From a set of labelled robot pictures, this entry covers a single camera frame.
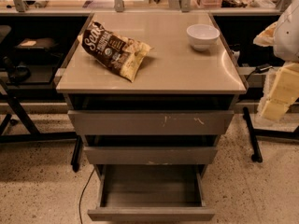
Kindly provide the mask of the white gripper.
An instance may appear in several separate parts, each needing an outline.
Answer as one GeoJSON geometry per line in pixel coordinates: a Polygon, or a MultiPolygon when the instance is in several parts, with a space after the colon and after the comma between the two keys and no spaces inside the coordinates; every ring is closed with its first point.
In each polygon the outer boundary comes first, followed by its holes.
{"type": "Polygon", "coordinates": [[[266,75],[258,114],[263,119],[279,121],[299,98],[299,63],[285,62],[266,75]]]}

